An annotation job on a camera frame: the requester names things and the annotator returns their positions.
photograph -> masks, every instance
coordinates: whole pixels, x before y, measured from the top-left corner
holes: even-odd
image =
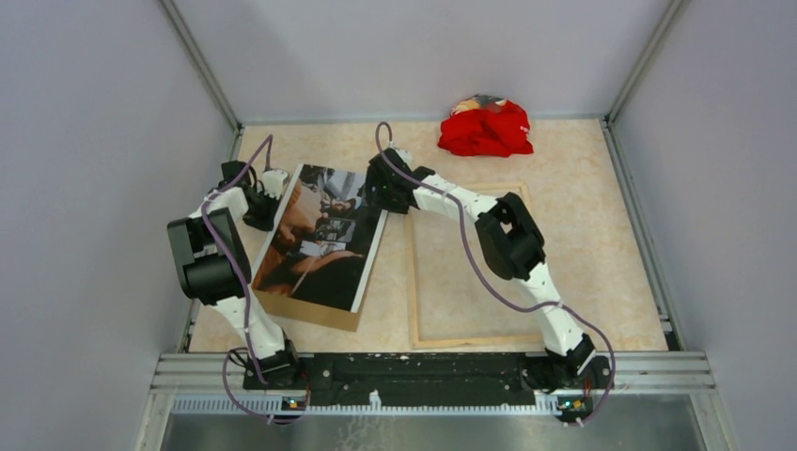
[[[357,312],[386,212],[362,197],[365,174],[300,164],[252,288]]]

speckled floor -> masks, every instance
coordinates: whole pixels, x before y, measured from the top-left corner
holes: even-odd
[[[414,164],[431,167],[458,184],[522,182],[528,187],[529,209],[545,236],[548,264],[567,304],[593,321],[609,336],[616,350],[666,350],[656,306],[633,237],[600,124],[596,119],[532,122],[533,155],[501,158],[455,157],[437,148],[438,122],[395,122],[395,144],[411,151]],[[240,158],[248,159],[268,133],[274,134],[272,165],[292,170],[312,163],[365,172],[376,153],[375,124],[279,125],[247,127]],[[262,170],[264,158],[255,164]],[[389,215],[363,303],[356,333],[343,332],[294,319],[276,318],[298,351],[412,351],[410,340],[405,218]],[[239,224],[250,260],[266,233]],[[437,265],[461,262],[460,249],[439,253]],[[419,286],[420,299],[434,305],[422,311],[451,309],[457,293],[444,289],[451,271],[424,271],[422,277],[440,284]],[[495,302],[495,309],[504,309]],[[505,315],[435,315],[440,330],[500,331]],[[529,333],[539,330],[529,317]],[[424,325],[434,335],[429,325]],[[513,325],[509,334],[519,332]],[[605,349],[593,335],[599,349]],[[224,319],[201,308],[190,351],[223,351],[241,340]],[[538,340],[495,346],[446,350],[541,350]]]

white wall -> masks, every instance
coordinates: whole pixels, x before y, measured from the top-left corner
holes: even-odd
[[[154,1],[0,4],[0,448],[133,445],[231,130]]]
[[[177,0],[244,122],[602,116],[668,0]]]
[[[618,124],[742,449],[793,449],[797,2],[692,2]]]

purple cable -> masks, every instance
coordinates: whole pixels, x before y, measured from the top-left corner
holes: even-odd
[[[276,425],[290,425],[296,422],[296,420],[298,420],[299,418],[301,418],[301,416],[297,416],[292,420],[280,420],[278,418],[274,418],[273,415],[266,415],[263,413],[255,412],[247,408],[243,404],[241,404],[241,402],[235,398],[235,395],[232,394],[232,390],[229,388],[229,382],[227,381],[227,363],[229,363],[230,355],[238,350],[246,350],[246,348],[234,348],[232,350],[228,350],[227,355],[225,356],[225,361],[222,363],[222,382],[224,383],[225,392],[227,392],[227,397],[229,397],[229,400],[232,401],[233,404],[235,404],[235,407],[241,409],[245,413],[248,413],[252,416],[255,416],[263,420],[267,420],[269,423],[274,423]]]
[[[238,182],[241,181],[243,176],[246,175],[246,172],[249,170],[249,168],[252,167],[252,162],[256,159],[256,157],[263,150],[263,148],[266,147],[266,145],[269,146],[269,149],[266,151],[266,155],[270,155],[272,152],[272,142],[273,142],[273,134],[270,134],[266,137],[266,139],[263,140],[262,144],[260,144],[260,147],[257,150],[255,150],[255,153],[252,154],[252,157],[250,157],[249,161],[246,162],[246,165],[243,167],[241,172],[238,173],[237,176],[235,176],[235,179],[233,179],[230,183],[226,184],[219,190],[208,194],[208,197],[205,199],[204,202],[202,202],[202,206],[199,208],[202,211],[202,222],[205,223],[205,227],[211,233],[211,236],[213,236],[213,241],[215,241],[216,247],[218,247],[219,250],[221,250],[222,253],[225,256],[227,256],[227,260],[229,260],[229,266],[232,267],[232,271],[235,272],[235,275],[238,277],[238,281],[241,283],[241,286],[243,287],[243,296],[246,298],[246,308],[245,310],[243,310],[243,336],[246,341],[246,350],[247,352],[249,352],[249,357],[252,359],[252,362],[255,364],[255,372],[258,373],[258,379],[260,380],[260,383],[262,383],[263,385],[268,385],[268,382],[266,382],[266,380],[263,378],[263,375],[260,371],[260,363],[258,361],[258,357],[255,355],[255,349],[252,347],[252,337],[249,336],[249,309],[252,307],[252,299],[249,296],[249,284],[246,283],[246,276],[243,275],[243,270],[241,269],[241,266],[232,257],[232,253],[229,251],[229,248],[222,240],[222,237],[219,236],[219,233],[213,227],[213,224],[211,224],[211,219],[208,217],[208,206],[210,205],[211,201],[214,198],[216,198],[219,194],[229,190],[230,188],[234,188],[235,185],[237,185]]]
[[[393,129],[390,128],[390,124],[388,124],[387,122],[384,122],[384,121],[380,122],[379,125],[376,126],[376,132],[375,132],[375,136],[374,136],[375,140],[376,140],[376,148],[379,150],[379,154],[380,154],[380,156],[382,156],[382,159],[384,160],[384,162],[387,163],[387,165],[390,166],[390,168],[393,169],[393,171],[395,171],[403,179],[405,179],[407,181],[410,181],[411,183],[413,183],[413,184],[415,184],[417,186],[420,186],[422,188],[426,188],[427,190],[430,190],[433,193],[436,193],[436,194],[439,194],[439,195],[444,195],[445,197],[451,199],[451,201],[454,202],[454,204],[457,206],[457,211],[459,212],[459,216],[460,216],[460,236],[462,238],[462,246],[465,249],[465,255],[468,257],[468,262],[470,263],[471,268],[473,268],[473,271],[476,274],[476,277],[478,278],[479,282],[481,282],[481,285],[485,289],[487,289],[487,291],[490,292],[490,294],[495,299],[500,301],[503,305],[511,308],[512,310],[515,310],[515,311],[521,312],[521,313],[531,313],[531,312],[535,312],[537,310],[540,310],[541,308],[549,307],[549,306],[550,307],[556,307],[556,306],[561,307],[564,311],[568,312],[574,318],[576,318],[577,320],[582,322],[586,327],[592,329],[598,335],[601,336],[601,339],[606,344],[606,348],[609,350],[609,360],[612,363],[612,367],[610,369],[609,383],[607,385],[606,390],[603,392],[603,395],[601,395],[601,398],[598,400],[598,404],[595,405],[595,409],[593,409],[592,413],[590,413],[584,420],[582,420],[581,424],[585,425],[586,423],[591,421],[592,418],[594,417],[594,415],[596,413],[598,413],[598,411],[603,407],[603,404],[605,403],[606,399],[609,396],[609,392],[611,391],[612,387],[614,387],[614,384],[615,384],[615,368],[617,367],[617,365],[616,365],[617,359],[615,357],[615,350],[614,350],[614,348],[612,348],[612,344],[609,343],[609,338],[606,336],[606,334],[603,333],[603,331],[598,329],[597,326],[595,326],[591,322],[587,321],[586,319],[582,318],[580,315],[575,313],[575,311],[572,308],[564,305],[563,303],[557,303],[557,302],[554,302],[554,301],[545,301],[543,303],[538,303],[537,305],[532,305],[531,307],[521,307],[521,306],[517,305],[516,303],[513,303],[509,299],[505,298],[498,291],[496,291],[495,288],[493,288],[492,285],[490,285],[490,282],[487,280],[487,278],[481,272],[481,269],[478,267],[478,265],[476,263],[476,259],[473,256],[473,252],[471,251],[471,246],[470,246],[470,244],[468,244],[467,231],[465,230],[465,208],[462,205],[462,202],[456,196],[452,195],[451,193],[447,193],[447,192],[445,192],[445,191],[443,191],[443,190],[441,190],[441,189],[439,189],[437,187],[431,186],[431,185],[429,185],[427,183],[424,183],[421,180],[413,178],[409,174],[404,173],[404,171],[399,169],[395,164],[393,164],[393,162],[391,162],[390,159],[387,158],[387,154],[384,153],[384,149],[382,148],[382,143],[379,140],[379,131],[382,129],[382,126],[387,127],[387,136],[388,136],[387,139],[389,140],[389,142],[391,144],[393,143]]]

